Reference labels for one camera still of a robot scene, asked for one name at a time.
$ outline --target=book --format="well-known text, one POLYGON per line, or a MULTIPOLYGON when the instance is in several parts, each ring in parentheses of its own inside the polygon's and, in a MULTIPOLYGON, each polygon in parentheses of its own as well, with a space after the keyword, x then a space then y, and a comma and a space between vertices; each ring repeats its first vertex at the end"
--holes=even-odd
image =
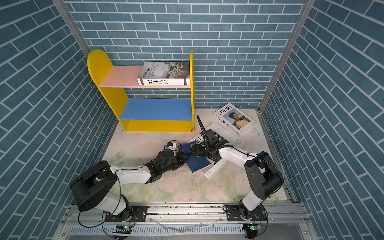
MULTIPOLYGON (((211 123, 208 127, 206 127, 206 129, 212 129, 212 131, 220 135, 222 138, 227 140, 229 144, 232 144, 235 147, 241 148, 244 145, 244 141, 235 136, 233 133, 227 131, 225 128, 223 128, 216 122, 211 123)), ((201 143, 202 141, 204 141, 203 136, 199 134, 193 139, 191 139, 189 142, 201 143)), ((227 160, 225 159, 220 159, 216 164, 214 164, 214 162, 212 161, 209 166, 201 168, 200 171, 208 180, 210 180, 226 163, 227 160)))
MULTIPOLYGON (((190 152, 191 145, 195 144, 195 143, 196 142, 193 141, 193 142, 183 144, 181 146, 178 146, 178 149, 181 152, 190 152)), ((192 172, 199 171, 200 169, 203 169, 203 168, 211 165, 211 163, 207 160, 207 158, 199 157, 199 156, 190 156, 187 160, 187 164, 188 164, 189 169, 192 172)))
POLYGON ((137 81, 141 86, 189 86, 189 62, 145 62, 137 81))
POLYGON ((237 136, 241 136, 255 124, 248 115, 240 111, 237 107, 228 103, 224 107, 214 112, 214 116, 220 121, 221 126, 234 132, 237 136))

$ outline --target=yellow bottom board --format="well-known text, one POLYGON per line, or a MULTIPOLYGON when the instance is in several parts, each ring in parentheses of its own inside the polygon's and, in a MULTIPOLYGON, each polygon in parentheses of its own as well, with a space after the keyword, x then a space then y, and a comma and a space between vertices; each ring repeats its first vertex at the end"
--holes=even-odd
POLYGON ((126 131, 138 132, 193 132, 191 121, 161 121, 161 120, 122 120, 121 125, 126 131))

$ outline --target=blue book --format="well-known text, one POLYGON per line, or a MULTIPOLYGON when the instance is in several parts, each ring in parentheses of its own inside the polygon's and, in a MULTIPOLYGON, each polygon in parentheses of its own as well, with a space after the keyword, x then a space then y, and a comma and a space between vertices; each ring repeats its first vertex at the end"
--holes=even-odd
MULTIPOLYGON (((189 153, 191 150, 191 145, 195 144, 195 143, 196 142, 189 142, 189 143, 183 144, 181 146, 178 146, 178 149, 181 152, 189 153)), ((205 157, 190 156, 187 160, 187 164, 188 164, 189 169, 192 172, 196 172, 202 168, 205 168, 206 166, 209 166, 211 163, 205 157)))

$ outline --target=pink shelf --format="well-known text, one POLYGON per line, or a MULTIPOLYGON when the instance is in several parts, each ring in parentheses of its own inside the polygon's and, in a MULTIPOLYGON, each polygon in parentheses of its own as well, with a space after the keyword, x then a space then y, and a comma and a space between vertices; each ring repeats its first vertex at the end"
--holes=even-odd
POLYGON ((104 80, 99 84, 101 88, 190 88, 190 86, 141 86, 137 81, 142 66, 113 66, 104 80))

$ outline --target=dark hair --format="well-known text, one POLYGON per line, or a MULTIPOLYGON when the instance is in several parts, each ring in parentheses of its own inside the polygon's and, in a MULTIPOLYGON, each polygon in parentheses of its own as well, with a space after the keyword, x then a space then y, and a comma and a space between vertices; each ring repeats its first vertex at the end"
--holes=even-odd
POLYGON ((228 117, 233 118, 233 116, 234 116, 235 114, 236 114, 235 112, 231 112, 230 114, 228 114, 228 117))

